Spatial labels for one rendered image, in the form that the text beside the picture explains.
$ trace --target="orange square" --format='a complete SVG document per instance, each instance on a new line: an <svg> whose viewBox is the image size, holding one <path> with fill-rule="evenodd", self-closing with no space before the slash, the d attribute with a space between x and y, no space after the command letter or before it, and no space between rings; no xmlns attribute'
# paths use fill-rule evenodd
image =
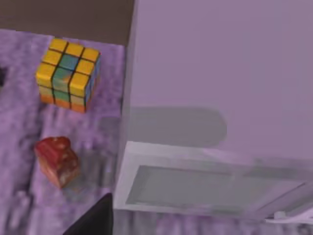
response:
<svg viewBox="0 0 313 235"><path fill-rule="evenodd" d="M40 100L43 103L54 104L53 96L40 94Z"/></svg>
<svg viewBox="0 0 313 235"><path fill-rule="evenodd" d="M80 104L72 103L72 108L71 109L74 110L74 111L83 113L83 114L86 112L84 105L80 105Z"/></svg>
<svg viewBox="0 0 313 235"><path fill-rule="evenodd" d="M55 99L55 104L57 106L62 107L62 108L69 109L69 102L67 102L67 101L64 101L61 99Z"/></svg>

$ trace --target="brown surface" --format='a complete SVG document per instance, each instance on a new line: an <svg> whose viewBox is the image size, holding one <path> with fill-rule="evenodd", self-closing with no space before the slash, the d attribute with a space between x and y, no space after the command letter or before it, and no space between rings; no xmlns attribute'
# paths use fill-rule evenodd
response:
<svg viewBox="0 0 313 235"><path fill-rule="evenodd" d="M127 45L134 0L2 0L0 28Z"/></svg>

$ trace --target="puzzle cube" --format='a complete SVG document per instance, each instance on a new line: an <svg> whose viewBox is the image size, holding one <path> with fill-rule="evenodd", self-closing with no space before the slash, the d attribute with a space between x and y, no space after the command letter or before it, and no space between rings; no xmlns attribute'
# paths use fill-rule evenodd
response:
<svg viewBox="0 0 313 235"><path fill-rule="evenodd" d="M99 51L54 38L36 72L41 101L85 113L100 78Z"/></svg>
<svg viewBox="0 0 313 235"><path fill-rule="evenodd" d="M79 173L79 162L67 137L49 137L35 144L43 174L58 188L64 188Z"/></svg>

